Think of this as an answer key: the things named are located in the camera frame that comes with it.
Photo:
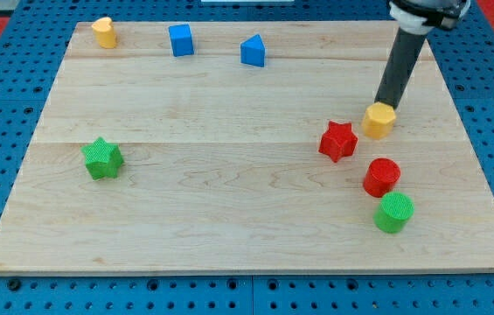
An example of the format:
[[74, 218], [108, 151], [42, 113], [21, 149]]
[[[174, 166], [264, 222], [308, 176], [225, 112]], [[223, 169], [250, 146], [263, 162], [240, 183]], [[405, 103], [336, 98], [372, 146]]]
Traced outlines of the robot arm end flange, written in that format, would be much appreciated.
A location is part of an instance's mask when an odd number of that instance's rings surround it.
[[470, 0], [388, 0], [390, 16], [413, 35], [427, 35], [434, 28], [451, 31], [471, 6]]

